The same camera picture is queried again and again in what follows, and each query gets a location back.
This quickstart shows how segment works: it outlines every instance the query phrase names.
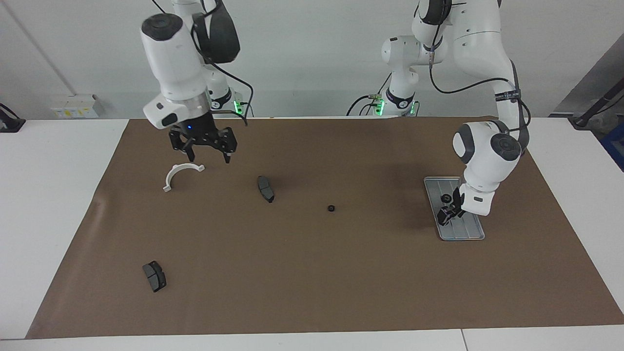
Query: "brown paper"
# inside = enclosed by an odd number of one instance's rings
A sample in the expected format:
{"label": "brown paper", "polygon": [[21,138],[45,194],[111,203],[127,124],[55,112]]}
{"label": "brown paper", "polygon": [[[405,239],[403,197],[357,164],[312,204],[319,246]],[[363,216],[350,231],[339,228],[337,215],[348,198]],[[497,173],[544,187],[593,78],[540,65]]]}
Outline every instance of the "brown paper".
{"label": "brown paper", "polygon": [[485,240],[438,237],[423,178],[461,175],[465,121],[218,121],[234,127],[232,163],[196,147],[206,170],[169,193],[185,156],[130,121],[27,337],[624,324],[528,153]]}

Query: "gray tray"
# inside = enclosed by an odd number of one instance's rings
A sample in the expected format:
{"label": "gray tray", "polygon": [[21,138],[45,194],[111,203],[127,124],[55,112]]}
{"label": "gray tray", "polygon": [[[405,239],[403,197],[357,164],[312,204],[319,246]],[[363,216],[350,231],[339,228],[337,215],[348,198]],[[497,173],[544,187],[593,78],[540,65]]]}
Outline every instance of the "gray tray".
{"label": "gray tray", "polygon": [[433,211],[434,222],[437,231],[442,240],[447,241],[463,241],[463,240],[483,240],[485,233],[479,222],[479,217],[475,214],[465,213],[463,217],[455,217],[445,226],[437,223],[437,213],[442,206],[446,204],[442,202],[443,194],[453,194],[456,187],[459,186],[459,177],[426,177],[425,189],[429,196],[429,203]]}

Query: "black pipe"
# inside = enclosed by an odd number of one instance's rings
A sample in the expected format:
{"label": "black pipe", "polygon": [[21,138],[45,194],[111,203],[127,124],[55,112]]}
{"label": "black pipe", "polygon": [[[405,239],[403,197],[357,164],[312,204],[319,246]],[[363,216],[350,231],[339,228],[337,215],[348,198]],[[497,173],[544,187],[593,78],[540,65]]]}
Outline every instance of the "black pipe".
{"label": "black pipe", "polygon": [[587,122],[607,105],[620,91],[624,90],[624,78],[613,86],[603,97],[598,100],[586,113],[572,120],[572,125],[579,128],[587,126]]}
{"label": "black pipe", "polygon": [[[2,109],[7,110],[16,118],[9,117],[9,115]],[[6,107],[4,104],[0,104],[0,121],[2,121],[2,123],[4,123],[4,125],[6,126],[6,128],[2,128],[0,126],[0,133],[17,133],[26,122],[25,119],[19,118],[15,114],[15,112],[13,112],[10,108]]]}

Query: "electrical outlet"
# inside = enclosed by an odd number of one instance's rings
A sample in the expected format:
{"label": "electrical outlet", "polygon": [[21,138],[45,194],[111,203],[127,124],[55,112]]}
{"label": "electrical outlet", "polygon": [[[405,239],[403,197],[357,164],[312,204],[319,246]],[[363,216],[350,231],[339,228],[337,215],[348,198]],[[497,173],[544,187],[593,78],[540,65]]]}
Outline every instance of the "electrical outlet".
{"label": "electrical outlet", "polygon": [[55,97],[50,108],[58,118],[99,118],[104,113],[95,95]]}

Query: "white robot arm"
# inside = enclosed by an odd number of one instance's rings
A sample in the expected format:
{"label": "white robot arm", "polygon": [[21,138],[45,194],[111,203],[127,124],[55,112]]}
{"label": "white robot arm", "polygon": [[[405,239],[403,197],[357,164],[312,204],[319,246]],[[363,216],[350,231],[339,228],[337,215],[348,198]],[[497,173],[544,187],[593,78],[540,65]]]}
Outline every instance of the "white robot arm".
{"label": "white robot arm", "polygon": [[[502,45],[499,6],[499,0],[463,0],[456,3],[452,0],[420,0],[412,23],[416,41],[411,46],[417,47],[417,50],[412,49],[414,54],[403,62],[410,66],[428,65],[432,83],[445,94],[489,83],[494,90],[499,113],[497,121],[461,125],[453,137],[453,148],[466,165],[466,171],[462,184],[453,194],[453,203],[438,215],[440,224],[461,216],[464,211],[488,215],[495,190],[513,171],[529,144],[523,110],[526,106],[521,100],[514,63],[507,57]],[[442,36],[446,26],[453,27],[450,45],[457,65],[464,72],[484,81],[457,91],[443,91],[436,85],[432,69],[446,55],[446,38]],[[427,62],[424,62],[423,56],[428,57]],[[399,75],[395,72],[404,71],[397,70],[397,64],[393,64],[392,60],[388,61],[392,65],[392,79],[395,80]],[[403,73],[401,76],[397,77],[399,84],[391,83],[384,98],[394,95],[394,91],[398,91],[396,86],[407,85],[403,81],[406,77],[409,79],[409,75]]]}
{"label": "white robot arm", "polygon": [[[436,51],[435,63],[442,62],[448,45],[442,41]],[[383,93],[381,113],[387,116],[404,116],[410,113],[419,81],[412,66],[429,64],[429,51],[414,36],[398,36],[386,40],[381,57],[392,69],[390,86]]]}
{"label": "white robot arm", "polygon": [[[178,0],[174,8],[184,19],[176,14],[157,14],[146,19],[141,27],[147,60],[161,92],[143,108],[144,114],[156,128],[171,127],[173,148],[188,155],[191,162],[195,158],[192,146],[206,145],[221,151],[229,163],[236,151],[236,138],[231,128],[219,130],[215,125],[210,99],[210,93],[215,92],[209,83],[218,82],[219,93],[229,88],[224,77],[207,73],[204,64],[236,58],[240,50],[236,30],[221,0],[207,13],[191,16],[188,13],[202,10],[196,1]],[[201,50],[204,62],[197,49]]]}

